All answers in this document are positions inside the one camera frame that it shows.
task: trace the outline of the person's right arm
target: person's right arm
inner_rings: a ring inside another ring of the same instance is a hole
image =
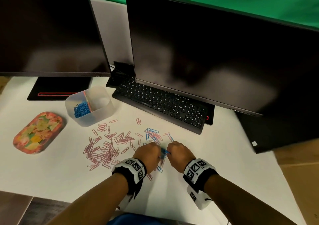
[[[171,165],[180,173],[183,173],[187,164],[195,159],[193,153],[177,141],[170,143],[167,151],[171,153],[167,154]],[[232,225],[295,225],[280,212],[220,175],[212,175],[205,183],[204,191]]]

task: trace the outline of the forearm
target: forearm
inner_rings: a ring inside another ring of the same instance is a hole
[[[219,175],[212,175],[204,190],[232,225],[295,225],[280,212]]]
[[[128,193],[121,174],[114,174],[76,199],[47,225],[105,225]]]

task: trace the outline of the plastic container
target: plastic container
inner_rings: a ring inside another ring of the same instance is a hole
[[[53,112],[42,112],[14,137],[13,145],[24,153],[40,153],[55,139],[64,126],[62,117]]]
[[[83,101],[89,102],[92,111],[82,117],[75,118],[74,107]],[[65,100],[65,107],[68,115],[82,127],[91,126],[112,116],[114,113],[111,98],[105,87],[102,86],[95,86],[69,96]]]

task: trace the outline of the person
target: person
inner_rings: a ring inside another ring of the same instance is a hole
[[[195,160],[194,154],[183,144],[174,141],[167,147],[172,167],[184,173],[187,165]],[[161,148],[156,143],[139,147],[133,158],[140,160],[149,174],[156,169]],[[224,179],[217,173],[209,176],[204,192],[219,207],[232,225],[295,224],[266,203]],[[114,173],[70,204],[47,225],[118,225],[161,224],[157,219],[142,215],[124,214],[110,220],[115,209],[129,192],[129,183],[121,173]]]

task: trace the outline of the computer monitor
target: computer monitor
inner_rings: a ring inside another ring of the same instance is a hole
[[[141,84],[261,116],[319,65],[317,29],[187,0],[126,4]]]
[[[0,2],[0,75],[110,76],[90,0]],[[62,79],[41,85],[58,86]],[[89,79],[65,79],[63,85]]]

